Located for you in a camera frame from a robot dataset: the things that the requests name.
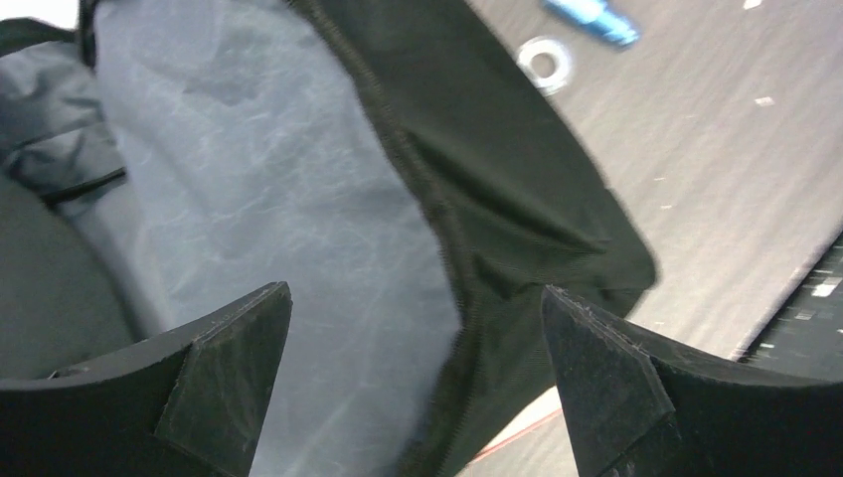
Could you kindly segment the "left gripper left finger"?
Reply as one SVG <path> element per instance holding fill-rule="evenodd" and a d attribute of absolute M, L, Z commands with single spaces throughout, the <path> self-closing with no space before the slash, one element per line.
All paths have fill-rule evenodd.
<path fill-rule="evenodd" d="M 5 476 L 246 476 L 290 322 L 284 282 L 38 380 L 1 384 Z"/>

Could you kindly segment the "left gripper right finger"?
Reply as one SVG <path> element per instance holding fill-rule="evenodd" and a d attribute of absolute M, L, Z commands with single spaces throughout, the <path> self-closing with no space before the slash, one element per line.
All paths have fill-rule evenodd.
<path fill-rule="evenodd" d="M 838 476 L 842 386 L 726 360 L 553 286 L 541 318 L 583 476 Z"/>

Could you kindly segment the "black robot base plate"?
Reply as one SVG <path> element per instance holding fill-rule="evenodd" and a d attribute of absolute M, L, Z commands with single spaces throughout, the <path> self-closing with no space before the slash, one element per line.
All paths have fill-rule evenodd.
<path fill-rule="evenodd" d="M 842 238 L 820 256 L 738 361 L 793 376 L 842 380 Z"/>

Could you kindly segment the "black student backpack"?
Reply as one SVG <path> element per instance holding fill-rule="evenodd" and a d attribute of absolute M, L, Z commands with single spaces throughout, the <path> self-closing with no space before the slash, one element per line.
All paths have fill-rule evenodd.
<path fill-rule="evenodd" d="M 654 260 L 461 1 L 83 1 L 1 24 L 1 384 L 270 283 L 292 309 L 246 476 L 453 476 L 553 384 L 558 285 Z"/>

